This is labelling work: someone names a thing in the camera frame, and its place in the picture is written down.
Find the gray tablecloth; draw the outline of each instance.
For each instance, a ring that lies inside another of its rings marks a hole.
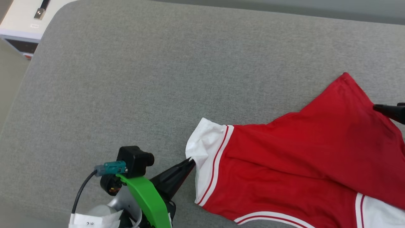
[[[185,158],[202,117],[267,123],[300,110],[344,71],[373,102],[404,101],[404,37],[404,26],[281,13],[70,3],[45,32],[1,133],[1,200],[67,222],[82,181],[119,147],[153,153],[152,177]],[[236,226],[194,204],[194,175],[174,198],[174,226]],[[94,178],[78,212],[108,200]]]

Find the red fabric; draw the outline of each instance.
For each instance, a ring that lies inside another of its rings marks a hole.
[[[357,192],[405,209],[404,142],[348,73],[300,112],[235,125],[203,206],[236,219],[257,211],[316,228],[354,228]]]

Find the green bracket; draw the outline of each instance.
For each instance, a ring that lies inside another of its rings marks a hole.
[[[166,205],[152,182],[143,176],[127,179],[121,174],[117,174],[117,177],[127,184],[151,226],[171,228]]]

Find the red and white garment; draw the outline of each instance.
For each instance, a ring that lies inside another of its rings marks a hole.
[[[405,145],[348,73],[269,124],[203,118],[186,146],[196,203],[238,224],[405,227]]]

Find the teal connector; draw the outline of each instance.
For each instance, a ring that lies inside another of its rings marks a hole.
[[[94,167],[97,170],[95,176],[102,176],[106,174],[122,174],[128,172],[124,161],[106,162],[104,165]]]

